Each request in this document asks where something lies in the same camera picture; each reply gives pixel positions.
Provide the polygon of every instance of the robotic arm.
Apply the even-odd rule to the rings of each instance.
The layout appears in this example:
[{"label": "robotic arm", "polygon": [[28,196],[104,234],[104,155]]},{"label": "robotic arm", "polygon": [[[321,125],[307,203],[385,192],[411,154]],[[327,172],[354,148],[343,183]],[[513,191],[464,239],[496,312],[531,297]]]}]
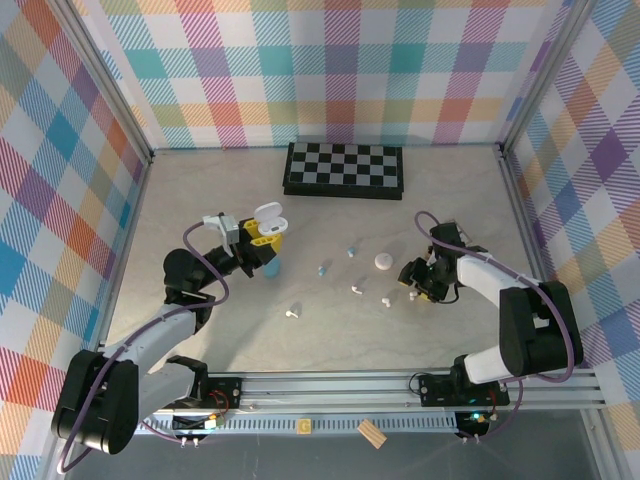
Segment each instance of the robotic arm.
[{"label": "robotic arm", "polygon": [[[537,285],[557,307],[569,333],[574,364],[583,359],[582,343],[566,287],[557,281],[541,282],[524,276],[512,278],[497,268],[486,250],[466,247],[454,222],[438,224],[430,230],[433,246],[428,259],[417,258],[401,271],[398,281],[414,286],[419,296],[434,303],[443,303],[451,286],[469,287],[478,291],[499,308],[498,345],[459,357],[451,368],[448,384],[442,388],[454,398],[500,380],[524,377],[552,371],[568,364],[567,347],[549,307],[526,283]],[[475,253],[464,254],[459,247]],[[434,396],[442,389],[432,385]]]},{"label": "robotic arm", "polygon": [[[268,204],[258,208],[254,218],[241,222],[224,213],[205,217],[203,224],[218,230],[223,244],[204,256],[185,249],[170,252],[163,264],[164,305],[148,324],[154,328],[143,327],[135,338],[101,352],[82,350],[72,358],[53,416],[53,433],[61,438],[75,436],[76,442],[87,447],[116,454],[127,445],[141,421],[176,400],[202,406],[214,401],[217,408],[218,399],[209,397],[206,364],[174,356],[156,372],[147,372],[209,320],[215,298],[202,290],[216,277],[204,262],[223,277],[238,268],[253,277],[255,269],[269,263],[280,251],[282,233],[288,226],[279,217],[281,211],[279,204]],[[102,381],[92,396],[90,390],[101,374]],[[87,398],[90,404],[82,414]]]}]

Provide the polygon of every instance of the wooden block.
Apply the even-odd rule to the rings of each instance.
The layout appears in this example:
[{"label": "wooden block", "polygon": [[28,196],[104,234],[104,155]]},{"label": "wooden block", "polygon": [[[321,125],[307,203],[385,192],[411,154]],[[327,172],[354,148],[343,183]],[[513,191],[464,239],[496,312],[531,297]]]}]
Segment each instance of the wooden block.
[{"label": "wooden block", "polygon": [[311,435],[311,419],[299,418],[296,425],[298,435]]},{"label": "wooden block", "polygon": [[364,435],[364,437],[371,442],[376,448],[380,448],[384,442],[387,441],[387,437],[371,423],[368,419],[364,420],[358,427],[358,431]]}]

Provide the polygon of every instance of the blue small object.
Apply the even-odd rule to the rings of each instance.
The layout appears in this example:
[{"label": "blue small object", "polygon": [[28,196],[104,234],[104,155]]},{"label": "blue small object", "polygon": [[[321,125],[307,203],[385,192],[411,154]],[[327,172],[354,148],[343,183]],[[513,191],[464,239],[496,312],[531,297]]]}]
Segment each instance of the blue small object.
[{"label": "blue small object", "polygon": [[275,278],[280,273],[280,259],[278,257],[271,260],[264,267],[262,267],[262,272],[264,273],[265,278]]}]

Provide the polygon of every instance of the black checkered board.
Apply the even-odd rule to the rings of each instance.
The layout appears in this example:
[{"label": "black checkered board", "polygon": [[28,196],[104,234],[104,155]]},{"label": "black checkered board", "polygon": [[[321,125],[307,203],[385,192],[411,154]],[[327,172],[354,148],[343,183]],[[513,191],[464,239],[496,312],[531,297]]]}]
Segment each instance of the black checkered board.
[{"label": "black checkered board", "polygon": [[402,148],[291,143],[286,195],[402,199]]}]

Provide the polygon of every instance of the plaid fabric backdrop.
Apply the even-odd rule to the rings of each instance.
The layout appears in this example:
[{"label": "plaid fabric backdrop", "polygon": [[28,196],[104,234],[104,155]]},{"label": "plaid fabric backdrop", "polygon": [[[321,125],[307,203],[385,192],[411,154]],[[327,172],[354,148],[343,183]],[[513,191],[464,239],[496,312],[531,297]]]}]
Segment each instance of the plaid fabric backdrop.
[{"label": "plaid fabric backdrop", "polygon": [[598,2],[516,148],[549,271],[572,294],[640,478],[640,3]]},{"label": "plaid fabric backdrop", "polygon": [[559,8],[549,0],[75,2],[160,148],[287,145],[298,136],[493,143],[543,45],[543,12]]},{"label": "plaid fabric backdrop", "polygon": [[0,2],[0,479],[32,479],[143,164],[45,0]]}]

